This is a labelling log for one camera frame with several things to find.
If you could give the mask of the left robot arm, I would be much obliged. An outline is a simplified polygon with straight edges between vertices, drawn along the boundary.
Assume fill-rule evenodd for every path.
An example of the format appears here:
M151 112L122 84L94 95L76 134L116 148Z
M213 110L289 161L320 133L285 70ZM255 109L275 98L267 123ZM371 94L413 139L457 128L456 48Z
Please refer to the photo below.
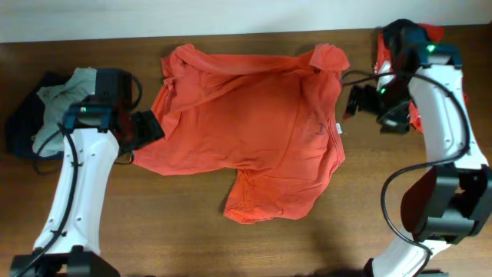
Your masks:
M123 69L99 69L95 91L68 107L58 123L64 153L48 219L32 253L13 258L10 275L118 277L100 256L99 227L108 177L118 157L165 133L152 111L136 111L138 79Z

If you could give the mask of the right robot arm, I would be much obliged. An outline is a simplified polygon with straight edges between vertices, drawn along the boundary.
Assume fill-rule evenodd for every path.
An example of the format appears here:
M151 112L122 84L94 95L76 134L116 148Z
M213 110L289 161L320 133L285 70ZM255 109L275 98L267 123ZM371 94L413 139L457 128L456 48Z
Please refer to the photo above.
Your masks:
M420 276L437 252L477 235L491 213L491 170L470 126L462 89L463 62L453 45L433 42L427 30L402 21L382 31L391 62L357 81L345 115L375 114L382 132L404 134L415 105L424 129L423 176L404 194L402 229L364 267L367 276Z

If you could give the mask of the black garment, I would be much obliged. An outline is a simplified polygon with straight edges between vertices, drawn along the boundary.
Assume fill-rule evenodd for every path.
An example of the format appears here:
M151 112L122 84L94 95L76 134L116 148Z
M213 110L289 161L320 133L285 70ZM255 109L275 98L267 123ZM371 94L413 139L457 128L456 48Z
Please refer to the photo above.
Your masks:
M384 45L390 51L393 70L415 72L420 65L417 47L429 42L423 27L408 19L398 19L383 28Z

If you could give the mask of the navy blue folded garment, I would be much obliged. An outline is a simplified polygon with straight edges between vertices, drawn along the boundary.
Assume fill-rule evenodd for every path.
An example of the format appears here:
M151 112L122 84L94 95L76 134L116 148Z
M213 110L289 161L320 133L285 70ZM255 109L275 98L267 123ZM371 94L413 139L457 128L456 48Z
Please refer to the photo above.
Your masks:
M33 138L43 126L45 111L45 104L38 97L37 92L41 87L62 85L68 80L68 76L46 72L39 83L22 100L5 123L7 153L21 159L37 159L38 156L32 150Z

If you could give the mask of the light grey crumpled shirt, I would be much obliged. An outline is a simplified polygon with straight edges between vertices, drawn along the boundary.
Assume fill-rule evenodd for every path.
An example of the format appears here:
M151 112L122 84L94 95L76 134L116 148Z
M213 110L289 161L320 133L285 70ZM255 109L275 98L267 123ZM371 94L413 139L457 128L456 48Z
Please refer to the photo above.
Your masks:
M57 134L45 147L39 151L41 146L55 134L62 122L64 114L71 104L85 99L88 95L94 95L97 70L95 68L76 68L72 77L62 85L41 87L37 96L45 104L43 114L43 125L34 136L32 150L39 156L46 158L57 155L64 150L61 134Z

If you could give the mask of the red soccer print t-shirt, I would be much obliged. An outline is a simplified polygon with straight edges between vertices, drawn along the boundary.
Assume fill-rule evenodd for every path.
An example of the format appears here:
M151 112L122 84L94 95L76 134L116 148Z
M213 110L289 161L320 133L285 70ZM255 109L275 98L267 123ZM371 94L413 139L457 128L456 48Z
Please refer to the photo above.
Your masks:
M305 217L345 158L335 116L344 51L226 55L187 44L161 66L152 111L165 135L135 153L136 165L161 175L235 169L224 215L241 224Z

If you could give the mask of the red garment under pile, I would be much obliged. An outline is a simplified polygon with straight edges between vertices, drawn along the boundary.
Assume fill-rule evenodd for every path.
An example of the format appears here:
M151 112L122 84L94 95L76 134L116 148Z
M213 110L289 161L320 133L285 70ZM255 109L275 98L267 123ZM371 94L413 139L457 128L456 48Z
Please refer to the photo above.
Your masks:
M392 72L415 73L419 68L438 65L461 69L463 62L456 46L443 44L444 29L435 25L399 19L382 28L377 37L376 74L384 74L377 81L376 114L387 132L405 134L410 128L424 131L417 104L411 100L407 85L411 78L392 75Z

